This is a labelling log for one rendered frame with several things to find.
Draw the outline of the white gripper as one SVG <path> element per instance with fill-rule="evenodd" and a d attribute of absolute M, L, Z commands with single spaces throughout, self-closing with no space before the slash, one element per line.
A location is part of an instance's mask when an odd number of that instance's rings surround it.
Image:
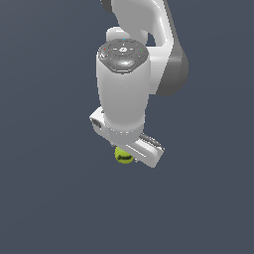
<path fill-rule="evenodd" d="M 89 120 L 92 123 L 94 131 L 106 139 L 112 147 L 119 147 L 123 151 L 130 154 L 136 162 L 140 161 L 150 168 L 155 168 L 164 154 L 165 149 L 154 138 L 140 134 L 137 141 L 131 144 L 117 144 L 108 137 L 107 127 L 104 123 L 104 111 L 98 107 L 90 116 Z"/>

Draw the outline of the yellow-green tennis ball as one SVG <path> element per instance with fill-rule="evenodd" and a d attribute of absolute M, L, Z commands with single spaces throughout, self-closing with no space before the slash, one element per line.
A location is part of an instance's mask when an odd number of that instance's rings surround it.
<path fill-rule="evenodd" d="M 120 164 L 126 165 L 133 162 L 133 157 L 119 147 L 115 148 L 114 155 L 115 155 L 116 161 Z"/>

